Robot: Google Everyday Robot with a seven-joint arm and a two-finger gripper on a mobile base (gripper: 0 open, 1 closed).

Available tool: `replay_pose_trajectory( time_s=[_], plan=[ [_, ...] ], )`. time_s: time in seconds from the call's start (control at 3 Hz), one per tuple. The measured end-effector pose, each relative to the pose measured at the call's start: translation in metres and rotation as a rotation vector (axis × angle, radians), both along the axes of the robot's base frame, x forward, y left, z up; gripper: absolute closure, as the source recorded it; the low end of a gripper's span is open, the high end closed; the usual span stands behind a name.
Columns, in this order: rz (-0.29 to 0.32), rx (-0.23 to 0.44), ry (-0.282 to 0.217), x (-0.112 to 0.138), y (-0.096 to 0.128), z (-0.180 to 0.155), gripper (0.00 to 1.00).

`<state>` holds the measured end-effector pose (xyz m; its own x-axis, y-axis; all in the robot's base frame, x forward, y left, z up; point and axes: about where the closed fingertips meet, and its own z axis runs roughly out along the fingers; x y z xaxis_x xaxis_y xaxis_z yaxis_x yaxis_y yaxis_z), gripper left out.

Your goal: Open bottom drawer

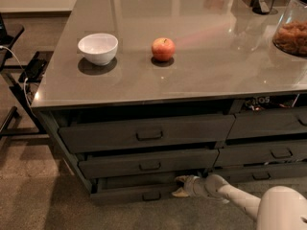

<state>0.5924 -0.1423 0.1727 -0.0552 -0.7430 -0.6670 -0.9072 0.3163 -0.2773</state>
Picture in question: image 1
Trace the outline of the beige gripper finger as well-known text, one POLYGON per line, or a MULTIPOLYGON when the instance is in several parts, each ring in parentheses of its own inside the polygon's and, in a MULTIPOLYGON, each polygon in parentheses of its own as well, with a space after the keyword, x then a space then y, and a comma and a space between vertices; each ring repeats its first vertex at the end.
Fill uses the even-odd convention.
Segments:
POLYGON ((174 192, 172 192, 172 196, 174 196, 174 197, 188 197, 189 194, 182 187, 180 187, 177 190, 175 190, 174 192))
POLYGON ((190 175, 180 175, 180 176, 177 176, 175 178, 175 182, 176 183, 185 183, 187 182, 188 178, 190 177, 190 175))

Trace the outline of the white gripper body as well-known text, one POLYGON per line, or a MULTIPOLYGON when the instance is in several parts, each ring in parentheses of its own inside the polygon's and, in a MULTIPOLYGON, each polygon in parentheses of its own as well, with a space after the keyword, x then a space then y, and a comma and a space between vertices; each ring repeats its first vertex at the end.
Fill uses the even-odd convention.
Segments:
POLYGON ((186 177, 183 190, 187 196, 207 196, 205 180, 194 175, 186 177))

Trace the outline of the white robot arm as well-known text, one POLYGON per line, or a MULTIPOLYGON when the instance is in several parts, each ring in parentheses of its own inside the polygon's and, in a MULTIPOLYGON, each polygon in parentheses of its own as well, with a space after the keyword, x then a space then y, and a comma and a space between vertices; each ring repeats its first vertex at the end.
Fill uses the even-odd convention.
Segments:
POLYGON ((275 186, 257 197, 232 186, 217 174, 206 178, 181 175, 176 182, 183 186, 172 192, 173 196, 202 196, 232 202, 256 222, 256 230, 307 230, 307 199, 292 188, 275 186))

